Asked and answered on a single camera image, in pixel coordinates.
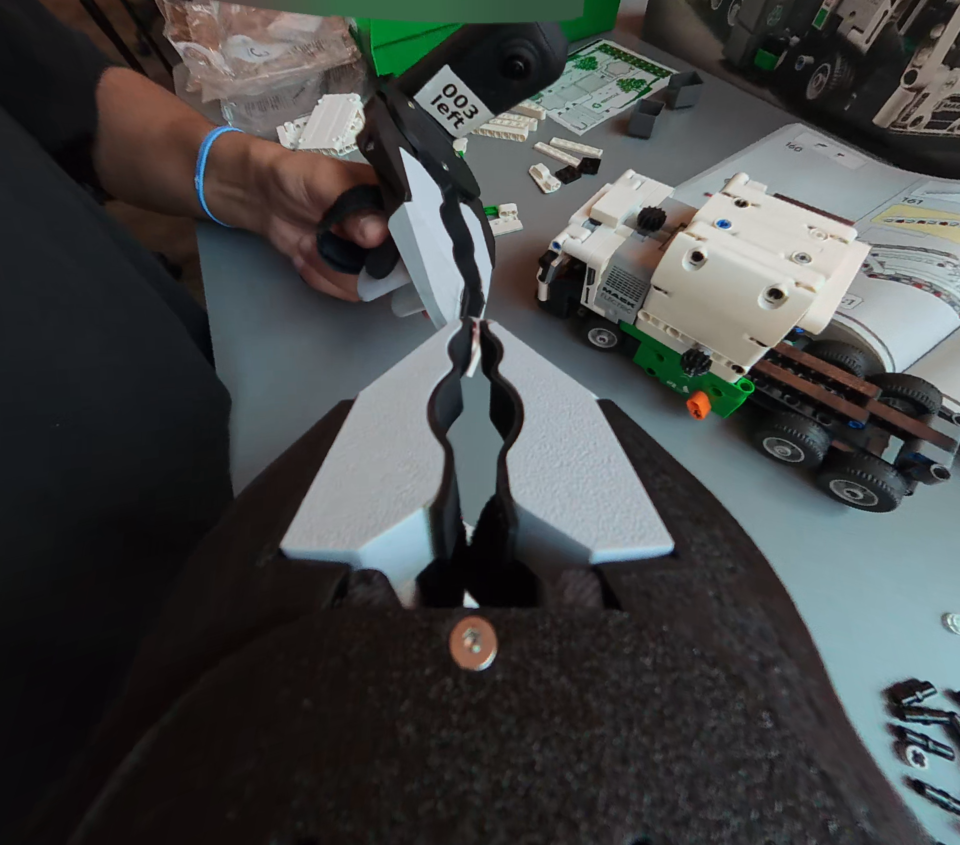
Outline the lego instruction booklet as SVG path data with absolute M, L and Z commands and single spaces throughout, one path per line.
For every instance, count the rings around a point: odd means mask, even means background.
M 826 334 L 879 367 L 934 384 L 959 407 L 959 183 L 871 158 L 802 124 L 785 126 L 678 186 L 706 202 L 738 172 L 771 193 L 854 224 L 869 251 Z

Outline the green white sticker sheet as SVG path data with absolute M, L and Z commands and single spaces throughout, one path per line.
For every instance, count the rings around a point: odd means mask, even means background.
M 546 110 L 547 118 L 582 136 L 654 95 L 674 73 L 654 59 L 600 39 L 572 53 L 558 80 L 533 101 Z

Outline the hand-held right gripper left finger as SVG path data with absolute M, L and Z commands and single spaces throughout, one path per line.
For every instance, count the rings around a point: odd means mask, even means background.
M 442 554 L 431 508 L 450 471 L 428 419 L 432 394 L 448 378 L 460 391 L 462 351 L 450 351 L 464 322 L 449 323 L 363 389 L 325 455 L 280 542 L 289 559 L 374 570 L 401 604 Z

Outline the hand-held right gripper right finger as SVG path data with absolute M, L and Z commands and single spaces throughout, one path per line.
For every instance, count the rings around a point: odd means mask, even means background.
M 672 552 L 674 540 L 596 395 L 501 324 L 486 325 L 502 350 L 495 376 L 522 407 L 506 450 L 515 556 L 528 567 L 577 567 Z

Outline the person's black clothing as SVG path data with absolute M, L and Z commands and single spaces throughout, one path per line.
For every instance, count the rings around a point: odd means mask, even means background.
M 2 0 L 4 843 L 232 497 L 206 313 L 102 204 L 109 68 L 39 0 Z

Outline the pile of loose lego pieces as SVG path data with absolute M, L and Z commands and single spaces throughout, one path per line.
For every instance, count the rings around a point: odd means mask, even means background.
M 959 816 L 959 792 L 947 786 L 958 778 L 958 690 L 938 688 L 909 676 L 882 692 L 894 753 L 906 767 L 906 785 L 952 819 Z

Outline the heap of white lego panels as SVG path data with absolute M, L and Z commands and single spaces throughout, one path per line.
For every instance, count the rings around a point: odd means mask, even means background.
M 338 93 L 322 96 L 309 114 L 285 122 L 275 131 L 284 148 L 342 158 L 357 150 L 364 124 L 362 97 Z

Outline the long white lego beam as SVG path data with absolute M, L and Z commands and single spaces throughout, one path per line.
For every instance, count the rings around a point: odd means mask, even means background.
M 471 131 L 471 135 L 484 136 L 507 142 L 525 143 L 535 133 L 539 119 L 522 114 L 501 114 L 488 119 Z

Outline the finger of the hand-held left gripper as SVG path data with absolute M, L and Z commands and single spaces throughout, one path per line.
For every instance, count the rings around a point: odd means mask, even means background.
M 481 284 L 467 285 L 454 257 L 455 242 L 468 241 L 468 272 L 481 270 L 481 220 L 466 204 L 459 206 L 465 233 L 451 237 L 442 220 L 443 195 L 414 155 L 399 152 L 410 199 L 390 216 L 390 236 L 418 296 L 436 329 L 465 316 L 481 316 Z
M 450 320 L 485 317 L 496 248 L 483 208 L 450 193 Z

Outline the person's left forearm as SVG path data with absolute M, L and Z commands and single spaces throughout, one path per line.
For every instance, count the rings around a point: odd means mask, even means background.
M 206 220 L 195 177 L 212 122 L 127 68 L 102 72 L 95 90 L 94 173 L 108 197 L 161 215 Z

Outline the small grey lego bin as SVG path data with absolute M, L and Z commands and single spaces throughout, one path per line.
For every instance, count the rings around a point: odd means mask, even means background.
M 662 99 L 667 108 L 678 111 L 694 107 L 703 92 L 704 81 L 697 70 L 678 71 L 672 74 L 662 90 Z
M 652 97 L 639 98 L 630 112 L 626 135 L 641 141 L 650 140 L 665 108 L 664 100 Z

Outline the blue wristband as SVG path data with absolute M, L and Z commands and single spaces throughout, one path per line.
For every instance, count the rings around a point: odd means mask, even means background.
M 246 229 L 246 132 L 232 126 L 209 129 L 198 144 L 194 190 L 199 213 L 227 229 Z

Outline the crumpled clear plastic bag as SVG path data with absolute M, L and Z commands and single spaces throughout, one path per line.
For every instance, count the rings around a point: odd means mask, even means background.
M 277 129 L 328 94 L 368 94 L 366 62 L 341 16 L 214 0 L 155 0 L 180 64 L 175 94 L 242 131 Z

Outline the person's left hand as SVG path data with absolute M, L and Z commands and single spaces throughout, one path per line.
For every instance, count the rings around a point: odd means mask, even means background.
M 358 302 L 357 277 L 336 272 L 323 261 L 316 233 L 343 192 L 376 183 L 375 171 L 366 164 L 292 152 L 229 131 L 211 145 L 203 191 L 216 219 L 268 241 L 306 285 Z

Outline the white green lego truck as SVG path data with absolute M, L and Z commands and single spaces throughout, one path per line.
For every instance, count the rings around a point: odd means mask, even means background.
M 835 502 L 900 507 L 950 480 L 958 427 L 932 383 L 816 340 L 868 256 L 855 227 L 740 172 L 699 208 L 632 169 L 569 218 L 536 299 L 683 395 L 694 419 L 750 405 L 750 438 Z

